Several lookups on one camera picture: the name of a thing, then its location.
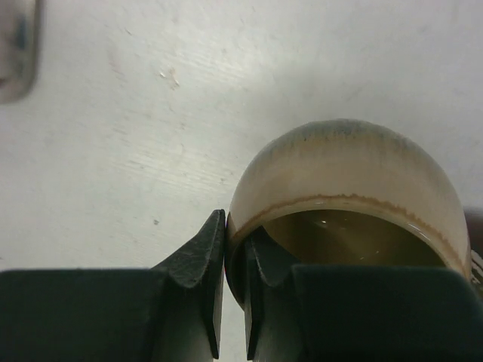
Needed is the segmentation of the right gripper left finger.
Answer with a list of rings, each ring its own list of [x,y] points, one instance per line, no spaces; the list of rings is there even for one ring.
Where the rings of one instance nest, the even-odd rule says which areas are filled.
[[[213,361],[225,213],[152,268],[1,274],[3,361]]]

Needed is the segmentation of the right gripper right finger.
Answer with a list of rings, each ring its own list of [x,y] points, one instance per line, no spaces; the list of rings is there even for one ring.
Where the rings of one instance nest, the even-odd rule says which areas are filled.
[[[308,265],[245,241],[252,361],[480,361],[482,302],[446,268]]]

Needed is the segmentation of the beige round mug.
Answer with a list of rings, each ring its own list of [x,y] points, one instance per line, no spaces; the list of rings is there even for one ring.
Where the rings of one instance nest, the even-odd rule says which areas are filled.
[[[471,275],[463,205],[440,165],[412,140],[354,119],[314,121],[266,145],[236,186],[227,216],[226,278],[245,302],[243,241],[264,223],[312,210],[342,210],[394,223],[442,262]]]

